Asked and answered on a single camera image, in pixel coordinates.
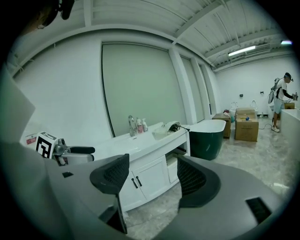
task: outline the shorts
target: shorts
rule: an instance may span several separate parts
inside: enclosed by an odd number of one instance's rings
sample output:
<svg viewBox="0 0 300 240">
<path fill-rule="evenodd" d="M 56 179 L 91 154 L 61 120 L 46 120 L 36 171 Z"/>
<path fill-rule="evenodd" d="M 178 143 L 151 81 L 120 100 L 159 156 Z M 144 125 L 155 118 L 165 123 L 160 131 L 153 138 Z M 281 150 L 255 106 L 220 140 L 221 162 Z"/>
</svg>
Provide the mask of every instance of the shorts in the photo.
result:
<svg viewBox="0 0 300 240">
<path fill-rule="evenodd" d="M 274 112 L 280 114 L 281 109 L 285 108 L 283 101 L 279 100 L 277 97 L 274 97 Z"/>
</svg>

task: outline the cabinet door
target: cabinet door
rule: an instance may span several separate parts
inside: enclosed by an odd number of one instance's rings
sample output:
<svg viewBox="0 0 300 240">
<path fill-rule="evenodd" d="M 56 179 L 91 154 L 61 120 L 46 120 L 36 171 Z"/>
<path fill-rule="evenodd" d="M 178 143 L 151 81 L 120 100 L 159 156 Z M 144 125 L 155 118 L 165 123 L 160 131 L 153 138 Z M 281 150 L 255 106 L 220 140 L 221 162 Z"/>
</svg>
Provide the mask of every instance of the cabinet door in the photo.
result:
<svg viewBox="0 0 300 240">
<path fill-rule="evenodd" d="M 136 208 L 146 201 L 146 198 L 141 189 L 138 187 L 138 183 L 132 172 L 129 172 L 129 175 L 119 193 L 119 198 L 123 212 Z"/>
<path fill-rule="evenodd" d="M 170 186 L 165 156 L 132 171 L 147 201 L 164 193 Z"/>
</svg>

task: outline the freestanding bathtub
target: freestanding bathtub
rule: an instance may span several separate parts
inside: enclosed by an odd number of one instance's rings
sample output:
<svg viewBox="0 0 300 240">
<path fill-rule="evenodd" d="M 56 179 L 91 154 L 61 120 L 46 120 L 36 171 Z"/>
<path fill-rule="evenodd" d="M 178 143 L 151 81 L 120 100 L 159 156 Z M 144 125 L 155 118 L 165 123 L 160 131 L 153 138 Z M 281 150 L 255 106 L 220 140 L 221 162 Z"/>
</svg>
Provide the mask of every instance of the freestanding bathtub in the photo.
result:
<svg viewBox="0 0 300 240">
<path fill-rule="evenodd" d="M 280 116 L 280 131 L 292 147 L 293 154 L 300 154 L 300 110 L 284 109 Z"/>
<path fill-rule="evenodd" d="M 226 122 L 223 120 L 203 120 L 191 125 L 189 133 L 191 157 L 215 159 L 222 147 L 225 125 Z"/>
</svg>

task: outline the ceiling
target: ceiling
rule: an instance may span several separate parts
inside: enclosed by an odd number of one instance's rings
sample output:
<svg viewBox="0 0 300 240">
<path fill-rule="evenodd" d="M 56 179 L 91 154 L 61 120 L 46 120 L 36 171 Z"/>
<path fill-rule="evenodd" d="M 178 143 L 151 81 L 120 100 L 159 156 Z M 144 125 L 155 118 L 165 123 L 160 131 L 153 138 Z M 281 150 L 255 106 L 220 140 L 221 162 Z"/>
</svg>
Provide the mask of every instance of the ceiling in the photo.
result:
<svg viewBox="0 0 300 240">
<path fill-rule="evenodd" d="M 125 28 L 160 35 L 198 54 L 215 71 L 257 59 L 292 54 L 278 24 L 251 0 L 76 0 L 67 21 L 22 37 L 13 47 L 15 74 L 39 51 L 90 30 Z M 229 58 L 246 46 L 259 48 Z"/>
</svg>

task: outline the bottle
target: bottle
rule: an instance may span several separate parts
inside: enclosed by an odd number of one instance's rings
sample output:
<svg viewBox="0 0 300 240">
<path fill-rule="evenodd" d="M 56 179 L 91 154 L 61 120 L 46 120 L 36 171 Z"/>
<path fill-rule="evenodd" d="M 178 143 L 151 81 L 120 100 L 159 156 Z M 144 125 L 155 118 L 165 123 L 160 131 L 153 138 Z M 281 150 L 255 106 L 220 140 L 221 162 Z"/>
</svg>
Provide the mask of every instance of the bottle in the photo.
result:
<svg viewBox="0 0 300 240">
<path fill-rule="evenodd" d="M 143 126 L 142 126 L 141 120 L 139 118 L 136 119 L 136 124 L 137 124 L 137 132 L 143 133 Z"/>
<path fill-rule="evenodd" d="M 145 118 L 142 119 L 142 129 L 144 130 L 144 132 L 147 132 L 148 131 L 148 126 L 145 122 Z"/>
</svg>

